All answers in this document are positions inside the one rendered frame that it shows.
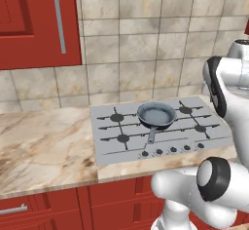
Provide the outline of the red drawer front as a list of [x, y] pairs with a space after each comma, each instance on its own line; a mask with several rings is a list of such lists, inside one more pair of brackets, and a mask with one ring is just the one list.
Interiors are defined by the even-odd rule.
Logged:
[[0, 215], [0, 230], [83, 230], [75, 188], [0, 199], [0, 210], [28, 206]]

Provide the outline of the dark blue frying pan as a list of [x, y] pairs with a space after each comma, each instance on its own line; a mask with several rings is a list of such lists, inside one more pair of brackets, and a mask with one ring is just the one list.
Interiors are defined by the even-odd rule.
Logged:
[[160, 102], [147, 102], [137, 109], [140, 123], [150, 130], [148, 143], [155, 142], [156, 131], [168, 129], [176, 119], [176, 111], [171, 106]]

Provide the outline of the red wall cupboard door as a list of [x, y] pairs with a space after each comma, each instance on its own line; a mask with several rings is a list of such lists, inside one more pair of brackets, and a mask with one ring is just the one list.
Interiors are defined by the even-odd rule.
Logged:
[[53, 0], [0, 0], [0, 70], [82, 63], [76, 0], [59, 2], [65, 55]]

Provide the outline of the grey hob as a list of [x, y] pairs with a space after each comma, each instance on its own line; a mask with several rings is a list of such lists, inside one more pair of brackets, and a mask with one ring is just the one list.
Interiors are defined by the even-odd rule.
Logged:
[[[177, 118], [168, 129], [156, 133], [153, 144], [148, 143], [150, 130], [136, 115], [137, 103], [93, 106], [89, 112], [96, 163], [105, 166], [233, 145], [230, 128], [201, 98], [172, 98], [164, 103], [176, 110]], [[204, 149], [198, 149], [198, 143]], [[184, 145], [191, 146], [191, 150], [185, 151]], [[176, 153], [170, 152], [172, 146], [177, 148]], [[163, 153], [157, 155], [157, 149]], [[143, 157], [143, 151], [149, 156]]]

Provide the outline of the red base cupboard door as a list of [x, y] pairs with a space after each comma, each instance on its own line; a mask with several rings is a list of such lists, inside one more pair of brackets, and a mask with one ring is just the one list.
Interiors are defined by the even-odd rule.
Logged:
[[150, 226], [163, 208], [163, 200], [157, 199], [152, 192], [151, 178], [149, 175], [91, 185], [89, 201], [93, 230]]

